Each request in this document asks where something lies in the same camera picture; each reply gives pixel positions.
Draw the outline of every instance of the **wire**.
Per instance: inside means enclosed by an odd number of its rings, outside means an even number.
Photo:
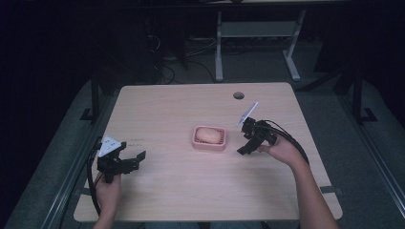
[[[207,72],[209,73],[209,75],[211,76],[212,82],[213,82],[213,83],[217,83],[217,81],[215,80],[214,75],[211,73],[211,71],[210,71],[204,64],[199,63],[199,62],[196,62],[196,61],[191,61],[191,60],[188,60],[187,62],[188,62],[188,63],[197,64],[197,65],[200,65],[201,67],[205,68],[206,71],[207,71]]]
[[[99,136],[95,142],[95,145],[93,146],[93,149],[90,151],[88,159],[87,159],[87,181],[89,183],[89,190],[90,190],[90,195],[92,196],[93,205],[95,206],[98,215],[100,215],[101,209],[97,202],[96,187],[93,183],[92,164],[93,164],[93,161],[95,160],[93,158],[93,154],[99,148],[98,142],[100,140],[101,140],[101,137]]]
[[[170,67],[168,67],[168,66],[166,66],[166,65],[163,65],[162,67],[163,67],[163,68],[166,68],[166,69],[168,69],[170,72],[172,72],[172,77],[170,78],[170,80],[169,80],[168,83],[165,82],[165,79],[168,79],[168,78],[166,78],[166,77],[164,76],[164,74],[161,75],[161,79],[163,80],[163,83],[164,83],[164,84],[171,84],[171,83],[175,80],[175,77],[176,77],[175,71],[174,71],[172,68],[170,68]]]
[[[98,182],[100,181],[101,177],[104,175],[104,172],[101,173],[100,177],[97,178],[95,181],[95,187],[97,187]]]
[[[301,156],[303,157],[303,159],[307,162],[307,164],[309,164],[309,159],[307,154],[305,153],[303,147],[300,145],[300,143],[298,143],[297,140],[295,140],[289,133],[287,133],[286,131],[280,131],[274,127],[267,127],[267,126],[254,126],[254,128],[264,128],[264,129],[268,129],[271,130],[273,133],[277,134],[277,135],[281,135],[282,137],[284,137],[287,141],[289,141],[292,145],[295,146],[295,148],[297,148],[297,150],[300,152]]]
[[[280,128],[282,131],[284,131],[287,135],[290,135],[286,130],[283,129],[283,127],[279,126],[279,124],[271,121],[271,120],[264,120],[265,122],[270,122],[273,123],[274,125],[276,125],[278,128]]]

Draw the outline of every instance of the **hand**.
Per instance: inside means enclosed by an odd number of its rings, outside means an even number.
[[[96,196],[100,204],[101,215],[114,218],[121,199],[121,175],[114,176],[113,182],[107,183],[105,176],[98,173],[96,180],[98,180]]]
[[[306,163],[297,148],[280,135],[277,135],[274,145],[261,145],[257,151],[266,152],[291,168]]]

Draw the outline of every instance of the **black cable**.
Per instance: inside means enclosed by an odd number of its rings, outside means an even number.
[[[191,60],[188,60],[187,62],[193,63],[193,64],[197,64],[197,65],[200,65],[201,67],[205,68],[206,71],[207,71],[207,72],[209,73],[209,75],[211,76],[212,82],[213,82],[213,83],[217,83],[217,81],[215,80],[214,75],[211,73],[211,71],[210,71],[204,64],[199,63],[199,62],[196,62],[196,61],[191,61]]]
[[[254,126],[254,128],[265,128],[273,132],[274,134],[280,135],[283,138],[285,138],[287,141],[289,141],[295,148],[297,148],[298,152],[300,152],[301,156],[303,159],[309,164],[309,159],[307,154],[305,153],[303,147],[298,143],[297,140],[295,140],[289,133],[286,131],[280,131],[274,127],[267,127],[267,126]]]
[[[89,156],[87,158],[87,181],[89,183],[89,190],[90,190],[90,195],[92,196],[93,205],[95,206],[98,215],[100,215],[101,209],[97,202],[96,187],[95,187],[95,184],[93,183],[92,165],[93,165],[93,161],[95,160],[95,158],[93,157],[93,154],[95,151],[97,151],[99,149],[100,140],[101,140],[101,137],[98,137],[95,145],[93,146],[93,149],[90,151]]]
[[[166,83],[165,81],[164,81],[164,79],[167,79],[165,76],[164,76],[164,74],[162,75],[162,79],[163,79],[163,82],[164,82],[164,84],[171,84],[174,80],[175,80],[175,77],[176,77],[176,73],[175,73],[175,71],[172,69],[172,68],[170,68],[170,67],[168,67],[168,66],[166,66],[166,65],[163,65],[162,66],[163,68],[166,68],[166,69],[168,69],[170,72],[172,72],[172,78],[170,78],[170,80],[169,80],[169,82],[168,83]]]

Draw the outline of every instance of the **gray floor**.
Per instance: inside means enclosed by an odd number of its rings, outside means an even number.
[[[224,55],[223,83],[283,81],[290,83],[293,88],[299,88],[322,75],[312,72],[322,44],[317,41],[300,42],[293,58],[302,80],[292,81],[281,53],[286,44],[272,42],[242,54],[231,55],[229,52],[229,55]],[[202,63],[212,73],[215,72],[213,52],[191,56],[189,60]],[[170,62],[167,66],[176,73],[173,83],[212,83],[207,69],[199,64],[189,63],[188,70],[176,62]],[[168,69],[163,73],[168,78],[172,75]],[[378,122],[357,125],[347,109],[351,93],[346,96],[335,95],[331,89],[334,81],[310,93],[296,93],[296,96],[331,183],[341,190],[338,199],[343,217],[338,220],[339,225],[341,228],[405,228],[405,219],[387,190],[373,160],[371,148],[364,140],[366,132],[396,178],[398,186],[405,190],[405,168],[402,166],[405,161],[405,131],[385,107],[378,91],[367,82],[364,83],[363,105],[373,110]],[[49,219],[47,215],[54,200],[64,197],[61,188],[63,181],[73,178],[77,188],[83,185],[84,172],[80,173],[77,180],[76,177],[66,175],[76,162],[76,157],[87,154],[85,149],[93,144],[98,135],[103,135],[116,99],[117,95],[105,97],[102,100],[102,116],[96,125],[90,125],[89,121],[79,120],[83,110],[91,105],[90,85],[83,87],[15,208],[7,228],[41,227]],[[74,191],[66,212],[60,209],[61,214],[56,214],[56,224],[49,228],[91,228],[92,223],[80,223],[73,219],[77,200],[78,195]],[[297,222],[269,221],[268,225],[272,229],[287,229],[296,228]],[[115,228],[141,226],[139,223],[117,222]]]

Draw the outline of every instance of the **wooden table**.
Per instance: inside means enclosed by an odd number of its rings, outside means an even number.
[[[236,92],[245,95],[238,100]],[[298,219],[295,182],[289,167],[267,154],[241,156],[247,143],[237,127],[250,117],[270,119],[301,143],[319,185],[330,180],[295,95],[287,83],[201,84],[124,87],[105,134],[126,141],[121,158],[146,151],[140,169],[122,176],[117,220],[213,221]],[[196,150],[195,126],[223,127],[222,152]],[[93,166],[96,176],[96,164]],[[333,215],[342,210],[335,193],[324,194]],[[97,219],[91,197],[81,195],[78,221]]]

